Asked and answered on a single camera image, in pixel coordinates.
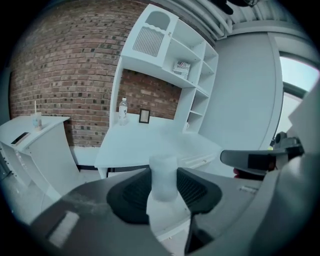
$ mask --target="white shelf unit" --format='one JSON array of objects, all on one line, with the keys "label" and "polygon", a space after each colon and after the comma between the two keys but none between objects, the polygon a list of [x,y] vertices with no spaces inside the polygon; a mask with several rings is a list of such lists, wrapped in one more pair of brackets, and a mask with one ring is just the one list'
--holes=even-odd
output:
[{"label": "white shelf unit", "polygon": [[[190,63],[187,79],[173,73],[175,62]],[[199,131],[211,96],[218,54],[174,14],[149,4],[133,26],[121,52],[111,94],[110,127],[114,125],[122,70],[129,69],[182,88],[174,116],[179,132]]]}]

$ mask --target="white desk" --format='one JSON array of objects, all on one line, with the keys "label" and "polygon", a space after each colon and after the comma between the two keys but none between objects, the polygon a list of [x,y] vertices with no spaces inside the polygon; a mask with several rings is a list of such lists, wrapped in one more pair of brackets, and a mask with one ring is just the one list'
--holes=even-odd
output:
[{"label": "white desk", "polygon": [[[0,126],[0,152],[17,180],[31,181],[53,199],[81,185],[63,122],[69,117],[43,116],[42,130],[35,131],[31,116],[19,116]],[[24,132],[18,145],[11,145]]]},{"label": "white desk", "polygon": [[178,132],[171,119],[151,116],[149,124],[138,120],[138,114],[128,114],[126,125],[109,128],[94,163],[102,179],[108,168],[148,165],[153,155],[175,155],[179,166],[187,167],[197,160],[212,161],[221,149],[198,133]]}]

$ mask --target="white wall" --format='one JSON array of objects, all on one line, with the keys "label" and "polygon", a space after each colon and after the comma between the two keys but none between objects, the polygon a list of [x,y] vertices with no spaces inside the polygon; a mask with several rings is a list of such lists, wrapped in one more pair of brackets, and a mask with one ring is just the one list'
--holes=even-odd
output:
[{"label": "white wall", "polygon": [[279,52],[275,59],[267,33],[230,36],[216,51],[217,74],[199,133],[223,149],[267,148],[281,111]]}]

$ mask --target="small bottle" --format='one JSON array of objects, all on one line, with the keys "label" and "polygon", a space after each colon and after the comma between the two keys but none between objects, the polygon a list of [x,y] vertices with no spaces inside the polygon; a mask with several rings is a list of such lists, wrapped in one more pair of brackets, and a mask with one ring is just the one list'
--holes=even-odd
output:
[{"label": "small bottle", "polygon": [[128,103],[126,98],[122,98],[119,104],[119,125],[124,126],[127,123]]}]

